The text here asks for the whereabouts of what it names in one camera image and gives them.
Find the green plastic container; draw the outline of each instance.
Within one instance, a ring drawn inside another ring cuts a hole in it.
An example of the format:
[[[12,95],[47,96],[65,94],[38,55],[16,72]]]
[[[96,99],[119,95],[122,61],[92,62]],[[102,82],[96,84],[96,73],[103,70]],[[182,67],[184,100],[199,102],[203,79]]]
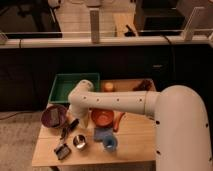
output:
[[[57,74],[49,95],[49,103],[66,104],[70,91],[81,80],[89,80],[94,91],[100,91],[100,75],[98,73]]]

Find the orange handle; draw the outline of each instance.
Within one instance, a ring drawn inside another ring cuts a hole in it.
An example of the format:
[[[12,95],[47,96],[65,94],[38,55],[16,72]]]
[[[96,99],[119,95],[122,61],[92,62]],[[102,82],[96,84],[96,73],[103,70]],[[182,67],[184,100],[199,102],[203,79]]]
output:
[[[119,115],[118,115],[117,118],[115,119],[114,124],[113,124],[113,131],[114,131],[114,132],[118,132],[119,123],[120,123],[120,121],[121,121],[121,118],[124,116],[124,114],[125,114],[125,112],[119,113]]]

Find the floor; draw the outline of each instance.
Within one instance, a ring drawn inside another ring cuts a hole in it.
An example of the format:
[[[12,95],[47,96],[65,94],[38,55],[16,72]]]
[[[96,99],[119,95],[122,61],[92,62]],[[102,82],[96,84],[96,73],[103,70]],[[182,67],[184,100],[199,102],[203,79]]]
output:
[[[0,118],[14,112],[0,112]],[[40,130],[42,111],[19,114],[0,120],[1,171],[51,171],[48,167],[31,166],[36,140]],[[61,167],[61,171],[154,171],[154,162],[96,166]]]
[[[83,2],[62,0],[60,8],[55,10],[63,37],[90,37],[89,9]],[[102,0],[99,17],[101,36],[115,36],[114,13],[134,11],[135,3],[130,3],[130,0]]]

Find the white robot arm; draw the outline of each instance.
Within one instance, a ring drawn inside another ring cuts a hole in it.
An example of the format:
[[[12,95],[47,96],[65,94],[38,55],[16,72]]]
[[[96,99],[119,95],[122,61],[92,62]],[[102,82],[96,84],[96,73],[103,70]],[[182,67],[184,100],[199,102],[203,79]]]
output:
[[[154,116],[157,171],[212,171],[210,132],[205,105],[185,86],[162,92],[91,92],[88,80],[70,92],[70,110],[81,119],[90,107]]]

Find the blue cup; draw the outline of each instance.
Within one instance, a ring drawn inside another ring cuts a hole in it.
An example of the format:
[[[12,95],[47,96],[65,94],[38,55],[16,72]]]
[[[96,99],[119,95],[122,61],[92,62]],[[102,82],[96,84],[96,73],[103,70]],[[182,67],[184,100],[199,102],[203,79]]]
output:
[[[109,152],[115,151],[117,148],[117,145],[118,145],[118,141],[115,136],[107,135],[103,138],[103,146],[107,151]]]

